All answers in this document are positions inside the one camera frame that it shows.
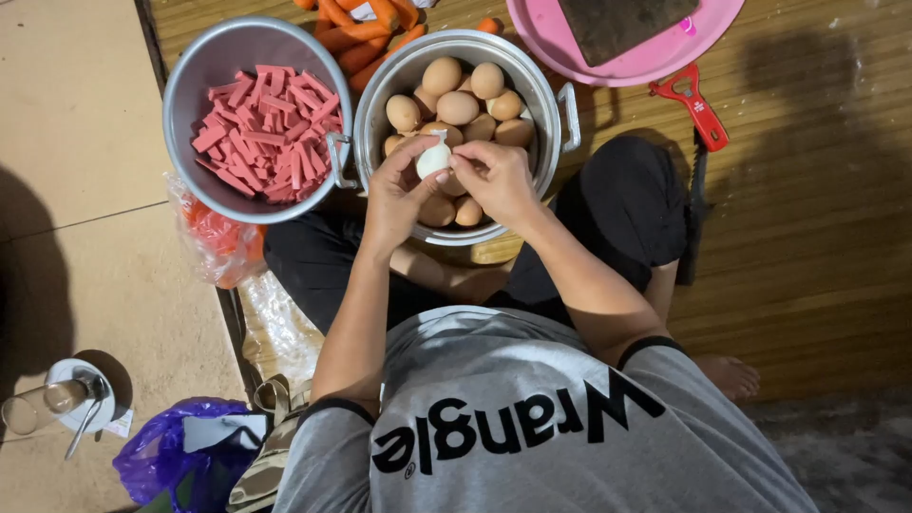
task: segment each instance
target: wooden cutting board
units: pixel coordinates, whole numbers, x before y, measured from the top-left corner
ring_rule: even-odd
[[[690,16],[700,0],[557,0],[583,59],[601,66]]]

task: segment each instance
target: black sleeve trim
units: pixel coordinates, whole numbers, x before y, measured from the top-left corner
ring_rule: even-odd
[[[621,359],[617,362],[617,369],[619,371],[624,370],[624,366],[627,365],[627,361],[630,360],[630,357],[637,354],[637,352],[644,350],[645,348],[653,346],[665,346],[667,348],[676,349],[684,353],[687,356],[687,352],[684,351],[684,348],[680,346],[674,340],[668,337],[660,337],[659,335],[653,335],[651,337],[646,337],[645,339],[637,340],[636,342],[630,344],[627,349],[624,350],[624,354],[621,355]]]
[[[297,427],[300,428],[301,424],[310,418],[311,415],[317,412],[322,412],[323,410],[329,408],[342,408],[343,410],[349,410],[351,413],[356,414],[357,416],[364,419],[364,422],[370,424],[370,427],[374,427],[374,423],[376,422],[374,417],[370,416],[368,411],[364,409],[364,406],[355,403],[354,401],[349,401],[348,399],[342,399],[341,397],[328,397],[326,399],[320,399],[316,403],[308,406],[304,413],[297,418]]]

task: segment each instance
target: black pants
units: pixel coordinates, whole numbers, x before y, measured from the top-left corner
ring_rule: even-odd
[[[671,159],[637,137],[605,143],[549,208],[586,249],[640,292],[651,268],[678,259],[687,244],[684,194]],[[266,234],[266,263],[323,333],[342,303],[363,230],[360,219],[310,212]],[[448,305],[441,294],[390,272],[388,329]],[[527,244],[506,286],[484,306],[525,310],[573,326],[554,282]]]

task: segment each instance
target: pink plastic tray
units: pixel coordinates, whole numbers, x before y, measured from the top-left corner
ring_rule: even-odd
[[[691,15],[697,34],[680,26],[662,32],[597,68],[590,68],[557,0],[507,0],[516,32],[554,71],[584,84],[620,88],[645,84],[684,68],[718,40],[744,0],[701,0]]]

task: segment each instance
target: white saucer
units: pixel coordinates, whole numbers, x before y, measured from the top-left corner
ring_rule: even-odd
[[[101,400],[101,408],[86,426],[86,433],[95,433],[111,422],[114,418],[114,408],[117,405],[117,402],[114,400],[114,391],[111,389],[111,383],[95,365],[78,358],[67,358],[66,360],[58,361],[47,372],[45,384],[71,380],[73,379],[73,373],[79,372],[80,370],[97,374],[105,384],[105,396],[104,399]],[[73,431],[76,431],[79,429],[79,425],[82,424],[83,419],[86,418],[88,409],[91,408],[92,404],[93,402],[91,400],[84,401],[77,409],[60,417],[60,422]]]

